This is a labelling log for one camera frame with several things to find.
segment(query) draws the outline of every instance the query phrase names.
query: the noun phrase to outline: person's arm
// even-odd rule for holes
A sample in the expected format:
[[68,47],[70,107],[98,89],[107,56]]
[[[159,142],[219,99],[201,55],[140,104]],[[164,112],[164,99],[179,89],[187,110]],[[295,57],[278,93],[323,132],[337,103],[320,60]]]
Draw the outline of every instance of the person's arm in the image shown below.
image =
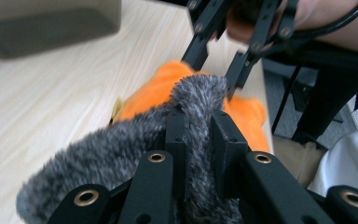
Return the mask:
[[[296,29],[308,30],[325,26],[342,18],[357,4],[358,0],[299,0],[295,18]],[[252,31],[253,26],[250,23],[236,19],[235,8],[232,8],[227,17],[228,35],[248,43]],[[334,33],[317,39],[344,49],[358,51],[358,18]]]

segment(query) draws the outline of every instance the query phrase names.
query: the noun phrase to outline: gray box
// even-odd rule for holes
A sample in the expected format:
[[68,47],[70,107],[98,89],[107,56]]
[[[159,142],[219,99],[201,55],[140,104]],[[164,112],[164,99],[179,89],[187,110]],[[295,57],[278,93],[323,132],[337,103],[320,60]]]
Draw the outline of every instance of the gray box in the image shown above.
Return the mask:
[[16,58],[118,31],[121,0],[0,0],[0,58]]

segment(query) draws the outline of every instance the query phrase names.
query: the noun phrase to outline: light wood surface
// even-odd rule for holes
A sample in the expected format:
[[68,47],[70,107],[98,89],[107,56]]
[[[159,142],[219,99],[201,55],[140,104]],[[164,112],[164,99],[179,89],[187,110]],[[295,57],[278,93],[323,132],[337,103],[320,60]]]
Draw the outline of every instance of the light wood surface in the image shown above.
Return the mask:
[[[124,0],[118,34],[26,58],[0,61],[0,223],[21,223],[15,198],[22,183],[58,150],[104,127],[118,97],[126,99],[191,40],[187,11]],[[224,75],[238,48],[210,44],[203,69]],[[265,105],[260,63],[242,91]],[[265,125],[269,144],[269,122]]]

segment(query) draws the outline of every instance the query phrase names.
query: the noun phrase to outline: gray fur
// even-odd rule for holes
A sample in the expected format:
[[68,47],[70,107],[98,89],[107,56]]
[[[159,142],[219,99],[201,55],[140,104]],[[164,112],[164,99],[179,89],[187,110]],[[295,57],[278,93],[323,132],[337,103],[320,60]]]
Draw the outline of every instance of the gray fur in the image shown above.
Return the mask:
[[179,107],[186,115],[189,198],[181,212],[186,223],[241,223],[238,202],[218,199],[214,189],[211,115],[214,109],[222,109],[225,96],[223,77],[182,79],[168,103],[91,133],[57,153],[19,192],[18,213],[27,223],[46,223],[72,189],[87,183],[113,189],[130,179],[142,155],[165,130],[167,114]]

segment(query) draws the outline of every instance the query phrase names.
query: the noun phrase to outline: black metal bracket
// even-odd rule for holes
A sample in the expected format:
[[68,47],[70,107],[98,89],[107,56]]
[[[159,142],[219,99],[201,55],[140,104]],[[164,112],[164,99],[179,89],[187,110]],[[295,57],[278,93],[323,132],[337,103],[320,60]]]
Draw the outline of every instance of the black metal bracket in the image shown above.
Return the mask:
[[[358,189],[333,187],[326,198],[309,192],[273,155],[251,151],[228,114],[216,110],[211,122],[216,192],[240,199],[244,223],[358,223]],[[184,127],[184,114],[173,111],[165,148],[147,152],[133,179],[110,191],[72,190],[48,223],[173,223],[174,200],[186,200]]]
[[[182,61],[188,63],[195,70],[200,70],[208,58],[207,44],[214,33],[217,37],[225,31],[225,19],[232,0],[190,0],[187,3],[190,18],[193,23],[194,36]],[[297,0],[289,0],[282,14],[278,29],[273,36],[269,36],[273,26],[275,11],[281,0],[263,0],[255,22],[255,30],[245,53],[237,52],[226,72],[228,99],[234,95],[237,88],[243,88],[260,58],[274,52],[284,50],[294,33],[294,17],[296,15]]]

